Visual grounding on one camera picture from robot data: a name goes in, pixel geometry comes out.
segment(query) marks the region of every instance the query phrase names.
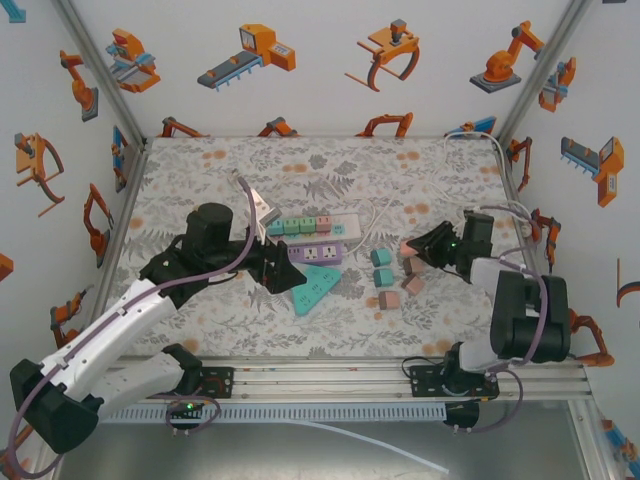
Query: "cube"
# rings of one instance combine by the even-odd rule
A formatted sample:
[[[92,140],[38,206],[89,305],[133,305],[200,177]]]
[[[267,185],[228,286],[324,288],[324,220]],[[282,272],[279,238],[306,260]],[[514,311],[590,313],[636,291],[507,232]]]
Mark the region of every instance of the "cube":
[[[305,217],[300,219],[300,233],[314,233],[316,231],[316,219]]]
[[[274,220],[271,222],[271,225],[267,227],[267,235],[270,237],[284,235],[284,223],[282,223],[282,220]]]
[[[415,273],[412,273],[400,286],[409,292],[409,295],[417,295],[424,288],[424,285],[424,280],[418,278]]]
[[[405,275],[411,275],[412,273],[424,272],[424,262],[418,257],[405,258],[402,262]]]
[[[376,287],[390,287],[393,285],[393,272],[390,268],[380,268],[373,272],[373,283]]]
[[[380,310],[396,310],[400,308],[400,295],[397,292],[380,292],[378,302]]]
[[[407,240],[404,240],[403,242],[400,243],[400,255],[402,255],[403,257],[411,257],[417,254],[418,252],[416,252],[413,248],[407,245]]]
[[[316,232],[330,232],[331,226],[331,217],[316,217]]]
[[[374,267],[391,265],[391,252],[388,248],[379,248],[371,252],[371,263]]]
[[[295,235],[300,233],[300,220],[297,218],[287,218],[284,221],[284,234]]]

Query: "pink block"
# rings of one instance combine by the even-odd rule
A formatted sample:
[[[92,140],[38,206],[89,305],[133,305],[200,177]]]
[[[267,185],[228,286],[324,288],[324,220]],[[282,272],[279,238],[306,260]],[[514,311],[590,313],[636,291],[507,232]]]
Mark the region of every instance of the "pink block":
[[[380,292],[378,302],[380,310],[397,310],[400,308],[400,295],[396,292]]]
[[[331,217],[316,217],[316,232],[330,232],[331,227]]]
[[[417,254],[418,252],[407,245],[407,240],[404,240],[402,243],[400,243],[400,255],[402,255],[403,257],[413,257]]]
[[[404,288],[410,295],[417,295],[424,288],[424,281],[416,274],[409,275],[404,282],[400,285]]]

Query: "floral tablecloth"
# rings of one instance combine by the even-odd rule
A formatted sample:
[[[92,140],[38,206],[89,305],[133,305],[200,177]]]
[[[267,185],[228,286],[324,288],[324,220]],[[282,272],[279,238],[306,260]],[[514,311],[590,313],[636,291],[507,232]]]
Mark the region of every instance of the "floral tablecloth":
[[[448,157],[436,180],[451,197],[505,199],[488,140],[451,140]],[[284,216],[357,212],[365,230],[372,208],[356,199],[370,199],[378,212],[393,201],[362,248],[334,267],[342,271],[341,281],[306,316],[295,315],[290,292],[269,295],[245,272],[197,294],[128,353],[153,355],[180,342],[204,356],[439,355],[452,342],[486,332],[491,306],[481,289],[429,267],[421,274],[426,286],[420,294],[410,297],[400,288],[405,278],[400,241],[460,215],[458,206],[425,183],[442,158],[442,139],[154,140],[110,303],[153,255],[185,231],[187,215],[201,203],[228,205],[234,211],[232,239],[242,238],[246,197],[227,180],[234,168]],[[500,213],[495,217],[494,254],[518,244],[513,222]],[[400,293],[399,310],[381,311],[377,303],[369,254],[381,247],[394,252],[396,283],[387,290]]]

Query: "cable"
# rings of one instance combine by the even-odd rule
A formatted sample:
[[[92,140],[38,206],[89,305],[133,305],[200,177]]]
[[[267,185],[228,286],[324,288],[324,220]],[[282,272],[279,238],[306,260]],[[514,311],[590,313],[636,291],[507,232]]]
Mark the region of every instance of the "cable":
[[[369,227],[368,227],[368,229],[367,229],[367,233],[365,233],[365,234],[362,236],[362,240],[360,240],[360,243],[358,243],[358,245],[356,245],[356,246],[355,246],[354,248],[352,248],[351,250],[349,250],[349,251],[345,252],[345,253],[343,254],[343,256],[351,255],[353,252],[355,252],[356,250],[358,250],[358,249],[359,249],[359,248],[364,244],[364,242],[366,242],[366,241],[367,241],[367,239],[368,239],[368,238],[369,238],[369,236],[371,235],[371,232],[373,232],[373,227],[375,227],[375,226],[376,226],[376,223],[378,223],[378,220],[380,220],[380,217],[382,217],[382,216],[386,213],[387,209],[391,206],[391,203],[395,200],[395,198],[396,198],[396,195],[397,195],[397,194],[398,194],[398,191],[396,190],[396,191],[394,192],[394,194],[393,194],[393,195],[391,195],[391,198],[389,198],[389,201],[388,201],[388,202],[387,202],[387,204],[384,206],[384,208],[382,209],[382,211],[378,214],[378,216],[377,216],[375,219],[373,219],[373,220],[371,221],[371,223],[369,224]]]
[[[314,423],[314,422],[305,422],[302,420],[280,420],[278,423],[283,423],[287,425],[300,425],[302,427],[312,427],[318,428],[320,430],[328,430],[329,432],[339,433],[341,435],[346,435],[347,437],[355,438],[357,440],[361,440],[363,442],[371,443],[372,445],[376,445],[378,447],[386,448],[387,450],[391,450],[392,452],[398,453],[404,457],[407,457],[411,460],[414,460],[426,467],[433,468],[439,472],[444,473],[445,475],[449,474],[449,469],[443,466],[440,466],[436,463],[430,462],[429,460],[425,460],[424,458],[418,457],[413,453],[409,453],[406,450],[402,450],[396,446],[390,445],[388,443],[382,442],[380,440],[376,440],[374,438],[365,437],[364,435],[360,435],[358,433],[350,432],[349,430],[344,430],[342,428],[333,427],[331,425],[325,425],[323,423]]]
[[[251,193],[251,188],[247,184],[246,180],[242,177],[238,177],[238,183],[240,183],[240,185],[242,186],[242,189],[247,195],[247,198],[249,201],[249,209],[251,211],[251,219],[249,223],[249,234],[247,236],[247,242],[245,243],[245,246],[242,249],[242,252],[240,252],[240,255],[238,255],[238,258],[236,258],[233,262],[231,262],[226,267],[222,267],[213,272],[207,272],[200,275],[192,275],[190,277],[170,280],[168,282],[161,283],[160,285],[156,285],[155,287],[151,287],[148,290],[145,290],[144,292],[136,295],[131,300],[126,302],[122,306],[122,308],[112,313],[104,322],[98,325],[95,329],[89,331],[87,336],[84,337],[82,340],[80,340],[78,344],[74,348],[70,349],[69,352],[63,357],[64,362],[68,362],[69,360],[71,360],[74,356],[78,354],[80,350],[82,350],[85,347],[85,345],[87,345],[87,343],[93,340],[100,332],[102,332],[106,327],[108,327],[113,321],[120,318],[119,312],[122,312],[122,311],[126,312],[131,310],[131,308],[135,306],[139,301],[147,298],[148,296],[153,295],[154,293],[157,293],[166,288],[175,287],[178,285],[184,285],[187,283],[201,282],[203,280],[209,280],[210,278],[213,278],[217,275],[227,273],[233,270],[238,265],[240,265],[240,263],[244,260],[244,258],[249,254],[249,250],[253,245],[253,237],[255,236],[255,233],[256,233],[257,222],[256,222],[256,206],[253,202],[253,194]],[[38,382],[38,384],[33,388],[33,390],[29,392],[29,395],[27,395],[27,398],[25,398],[24,402],[22,402],[22,405],[20,405],[20,408],[18,409],[18,412],[16,413],[16,416],[13,419],[13,423],[11,424],[11,428],[9,429],[9,444],[7,446],[7,455],[9,458],[9,464],[15,470],[16,474],[28,480],[40,478],[46,475],[47,473],[51,472],[62,459],[62,455],[58,455],[56,459],[44,470],[36,473],[31,473],[31,472],[27,472],[24,468],[22,468],[18,460],[17,451],[16,451],[16,435],[18,433],[18,428],[20,427],[20,422],[24,418],[25,413],[33,403],[33,400],[36,398],[36,396],[49,383],[49,381],[61,370],[62,370],[62,366],[60,364],[53,367],[49,371],[49,373],[47,373],[42,378],[42,380]]]
[[[233,280],[234,278],[236,278],[238,276],[238,272],[234,273],[233,275],[231,275],[228,278],[225,278],[223,280],[218,280],[217,282],[209,282],[209,286],[214,286],[214,285],[222,285],[223,283],[227,283],[230,282],[231,280]]]
[[[491,430],[496,430],[496,429],[506,425],[511,420],[513,420],[513,418],[517,415],[518,411],[520,410],[520,407],[522,407],[522,401],[524,400],[524,386],[522,385],[522,380],[520,380],[520,377],[518,375],[516,375],[516,373],[514,371],[512,371],[512,370],[502,370],[502,371],[504,373],[508,373],[513,378],[515,378],[516,382],[518,383],[518,391],[519,391],[519,393],[518,393],[518,400],[516,401],[515,407],[513,407],[513,410],[511,410],[511,412],[509,412],[507,415],[502,417],[497,422],[492,423],[491,425],[487,425],[486,427],[467,428],[466,429],[467,433],[486,433],[486,432],[490,432]],[[458,431],[458,426],[457,425],[454,426],[453,429],[454,429],[454,432],[457,432]]]
[[[405,368],[404,368],[404,364],[405,364],[405,363],[407,363],[407,362],[412,362],[412,361],[414,361],[414,360],[424,360],[424,361],[426,361],[426,362],[429,362],[431,365],[435,365],[436,367],[440,367],[440,366],[442,366],[442,362],[440,362],[440,363],[436,363],[436,362],[434,362],[433,360],[430,360],[430,359],[429,359],[429,358],[427,358],[427,357],[422,357],[422,356],[420,356],[420,355],[416,355],[415,357],[407,357],[407,358],[405,358],[405,359],[402,361],[402,363],[400,364],[400,368],[402,369],[402,373],[404,373],[404,376],[405,376],[405,377],[407,377],[407,378],[409,378],[409,379],[411,379],[411,375],[409,375],[409,374],[407,373],[407,371],[405,370]]]
[[[483,210],[509,210],[509,209],[506,209],[505,207],[500,207],[497,205],[480,207],[480,208]],[[540,227],[538,227],[538,225],[533,220],[529,220],[529,222],[531,223],[531,227],[534,228],[537,231],[537,233],[540,233]],[[533,358],[533,355],[536,353],[536,350],[542,338],[542,334],[544,333],[544,326],[547,321],[547,311],[548,311],[547,308],[548,308],[548,301],[549,301],[549,294],[547,292],[547,287],[544,284],[544,280],[542,279],[542,277],[538,272],[529,270],[524,265],[516,265],[514,263],[508,262],[505,258],[506,255],[510,253],[521,252],[527,249],[530,249],[528,245],[525,245],[524,247],[511,248],[509,250],[504,251],[502,254],[500,254],[498,258],[498,262],[500,262],[502,265],[505,265],[506,267],[509,267],[512,270],[516,270],[516,271],[522,272],[523,274],[532,276],[533,278],[536,279],[536,281],[538,282],[538,285],[540,286],[540,316],[538,317],[538,325],[536,326],[536,330],[533,335],[533,339],[531,340],[531,345],[529,346],[529,350],[527,351],[522,361],[513,362],[514,365],[518,365],[518,366],[526,365],[527,363],[529,363],[529,361]]]

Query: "white cable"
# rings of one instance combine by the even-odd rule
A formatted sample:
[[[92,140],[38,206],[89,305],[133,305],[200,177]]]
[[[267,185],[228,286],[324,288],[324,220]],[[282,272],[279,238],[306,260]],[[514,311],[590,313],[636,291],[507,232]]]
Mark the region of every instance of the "white cable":
[[[372,445],[376,445],[378,447],[386,448],[387,450],[391,450],[392,452],[398,453],[404,457],[407,457],[415,462],[421,463],[422,465],[433,468],[439,472],[444,473],[445,475],[449,474],[449,469],[445,468],[437,463],[430,462],[429,460],[425,460],[424,458],[418,457],[413,453],[409,453],[406,450],[402,450],[401,448],[395,447],[388,443],[382,442],[380,440],[376,440],[374,438],[365,437],[364,435],[360,435],[358,433],[350,432],[349,430],[344,430],[338,427],[332,427],[331,425],[325,425],[323,423],[314,423],[314,422],[305,422],[303,420],[281,420],[278,423],[290,424],[290,425],[300,425],[302,427],[312,427],[319,428],[321,430],[328,430],[330,432],[339,433],[341,435],[346,435],[347,437],[355,438],[357,440],[361,440],[363,442],[371,443]]]
[[[351,250],[345,252],[343,254],[343,256],[347,256],[347,255],[351,255],[353,252],[355,252],[356,250],[358,250],[363,244],[364,242],[367,241],[367,238],[369,238],[369,236],[371,235],[371,232],[373,232],[373,227],[376,226],[376,223],[378,223],[378,220],[380,220],[380,217],[382,217],[387,209],[391,206],[391,203],[396,199],[396,195],[398,194],[398,191],[396,190],[393,195],[391,195],[391,198],[389,198],[389,201],[387,202],[387,204],[384,206],[384,208],[382,209],[382,211],[380,212],[380,214],[374,218],[371,223],[369,224],[369,226],[367,227],[367,233],[365,233],[362,236],[362,240],[360,240],[360,243],[358,243],[358,245],[356,245],[354,248],[352,248]]]

